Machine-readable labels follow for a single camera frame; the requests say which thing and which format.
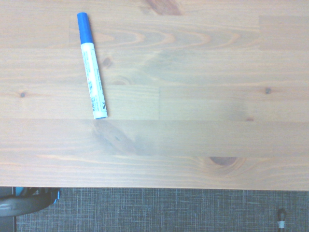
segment wooden tabletop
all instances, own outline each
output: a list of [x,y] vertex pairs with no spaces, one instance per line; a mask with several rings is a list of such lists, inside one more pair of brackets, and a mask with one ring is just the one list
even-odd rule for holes
[[307,1],[0,0],[0,15],[0,186],[309,190]]

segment wooden plank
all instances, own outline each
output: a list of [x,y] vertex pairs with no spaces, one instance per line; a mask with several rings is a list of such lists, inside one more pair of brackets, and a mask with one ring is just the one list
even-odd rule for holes
[[212,121],[309,121],[308,87],[272,85],[162,87],[160,119]]
[[1,185],[309,190],[308,157],[235,158],[230,165],[207,157],[91,153],[34,157],[8,152],[0,161]]
[[0,153],[299,157],[309,123],[0,119]]

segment wood knot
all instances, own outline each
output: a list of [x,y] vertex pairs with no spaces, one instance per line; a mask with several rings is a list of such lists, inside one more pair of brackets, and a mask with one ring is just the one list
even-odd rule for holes
[[212,162],[221,166],[230,166],[237,160],[236,157],[210,157]]
[[103,68],[108,68],[111,65],[112,65],[112,60],[109,57],[105,58],[102,62]]
[[146,0],[158,15],[182,15],[175,0]]
[[269,87],[265,88],[265,94],[271,94],[271,88]]

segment marker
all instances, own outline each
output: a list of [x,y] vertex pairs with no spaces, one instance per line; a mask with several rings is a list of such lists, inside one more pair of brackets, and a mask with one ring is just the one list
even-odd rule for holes
[[94,119],[104,118],[107,117],[107,111],[88,16],[81,12],[77,14],[77,19],[93,117]]

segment blue plastic part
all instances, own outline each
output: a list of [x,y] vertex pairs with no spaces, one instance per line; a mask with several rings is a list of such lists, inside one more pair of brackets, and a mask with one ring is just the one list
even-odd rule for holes
[[16,187],[16,196],[19,196],[22,192],[22,190],[24,189],[24,187]]
[[79,34],[81,37],[81,44],[93,43],[88,15],[85,12],[80,12],[77,14],[77,19],[78,19]]

